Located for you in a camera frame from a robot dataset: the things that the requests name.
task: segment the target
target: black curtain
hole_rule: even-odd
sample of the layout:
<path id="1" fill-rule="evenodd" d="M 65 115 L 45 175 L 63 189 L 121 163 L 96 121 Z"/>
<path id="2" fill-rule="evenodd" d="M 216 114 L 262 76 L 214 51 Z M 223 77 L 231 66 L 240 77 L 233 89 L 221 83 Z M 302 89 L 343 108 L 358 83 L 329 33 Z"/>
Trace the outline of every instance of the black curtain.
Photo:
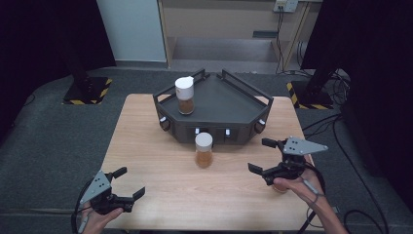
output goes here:
<path id="1" fill-rule="evenodd" d="M 45 6 L 54 21 L 45 15 Z M 95 0 L 1 1 L 0 140 L 35 89 L 70 74 L 56 48 L 53 23 L 85 70 L 115 65 Z"/>
<path id="2" fill-rule="evenodd" d="M 303 61 L 319 67 L 326 45 L 343 26 L 352 29 L 340 40 L 336 68 L 351 78 L 347 105 L 371 152 L 400 197 L 413 212 L 410 138 L 413 131 L 413 1 L 324 0 Z M 349 20 L 342 21 L 350 14 Z"/>

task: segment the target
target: forearm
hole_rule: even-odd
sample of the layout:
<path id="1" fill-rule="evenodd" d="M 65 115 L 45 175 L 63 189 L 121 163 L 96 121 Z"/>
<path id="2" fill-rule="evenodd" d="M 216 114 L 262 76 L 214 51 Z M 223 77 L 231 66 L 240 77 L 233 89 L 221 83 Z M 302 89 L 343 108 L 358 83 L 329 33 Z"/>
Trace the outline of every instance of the forearm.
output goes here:
<path id="1" fill-rule="evenodd" d="M 338 219 L 337 215 L 328 204 L 325 197 L 320 198 L 316 204 L 312 205 L 312 209 L 319 217 L 319 220 L 321 221 L 321 224 L 324 227 L 325 233 L 348 233 L 347 230 L 341 224 L 340 219 Z"/>

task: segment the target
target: gray carpet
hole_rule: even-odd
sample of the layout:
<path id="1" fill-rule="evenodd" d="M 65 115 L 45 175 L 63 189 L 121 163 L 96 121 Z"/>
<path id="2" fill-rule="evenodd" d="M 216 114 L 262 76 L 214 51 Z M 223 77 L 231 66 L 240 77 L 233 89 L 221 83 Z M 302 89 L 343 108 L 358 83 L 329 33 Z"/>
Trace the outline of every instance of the gray carpet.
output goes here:
<path id="1" fill-rule="evenodd" d="M 99 69 L 92 76 L 113 79 L 108 94 L 99 105 L 61 104 L 72 78 L 65 77 L 36 90 L 15 121 L 0 148 L 0 233 L 70 233 L 68 214 L 27 214 L 27 209 L 72 210 L 77 196 L 103 162 L 125 98 L 129 94 L 152 94 L 173 84 L 176 78 L 193 72 Z M 286 83 L 307 79 L 293 75 L 240 73 L 240 77 L 271 96 L 289 97 Z M 332 92 L 333 83 L 328 83 Z M 340 112 L 297 109 L 304 128 Z M 309 129 L 310 134 L 319 125 Z M 335 125 L 340 143 L 378 201 L 390 227 L 390 233 L 413 233 L 413 214 L 408 211 L 382 177 L 372 177 L 364 168 L 348 130 L 339 121 Z M 330 204 L 344 213 L 361 210 L 383 224 L 372 198 L 358 178 L 348 158 L 339 148 L 330 125 L 309 140 L 329 146 L 315 154 L 316 166 L 326 180 Z M 380 233 L 360 214 L 349 216 L 353 233 Z M 107 230 L 105 233 L 122 233 Z"/>

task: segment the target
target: gray machine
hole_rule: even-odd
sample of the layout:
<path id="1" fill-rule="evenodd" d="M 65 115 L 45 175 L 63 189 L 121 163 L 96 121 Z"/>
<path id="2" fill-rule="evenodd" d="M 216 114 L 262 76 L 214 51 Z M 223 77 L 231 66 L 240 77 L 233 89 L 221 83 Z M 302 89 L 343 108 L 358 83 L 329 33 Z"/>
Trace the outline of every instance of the gray machine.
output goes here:
<path id="1" fill-rule="evenodd" d="M 201 69 L 192 77 L 195 110 L 190 115 L 179 113 L 174 85 L 153 95 L 164 131 L 181 143 L 193 143 L 197 134 L 209 133 L 217 144 L 245 144 L 264 131 L 273 97 L 225 69 L 216 76 Z"/>

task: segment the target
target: stand base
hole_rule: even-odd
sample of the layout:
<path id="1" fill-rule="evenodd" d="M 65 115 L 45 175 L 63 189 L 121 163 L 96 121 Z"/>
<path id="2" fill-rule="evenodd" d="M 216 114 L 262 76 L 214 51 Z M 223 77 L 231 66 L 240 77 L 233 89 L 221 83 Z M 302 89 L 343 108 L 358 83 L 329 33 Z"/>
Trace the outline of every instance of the stand base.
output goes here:
<path id="1" fill-rule="evenodd" d="M 64 96 L 63 104 L 100 104 L 109 89 L 112 80 L 107 77 L 91 77 L 96 90 L 96 97 L 85 97 L 79 90 L 75 82 L 73 82 L 66 96 Z"/>
<path id="2" fill-rule="evenodd" d="M 307 81 L 292 81 L 287 83 L 289 94 L 295 108 L 301 109 L 332 109 L 333 101 L 328 93 L 320 92 L 317 97 L 308 99 L 304 97 Z"/>

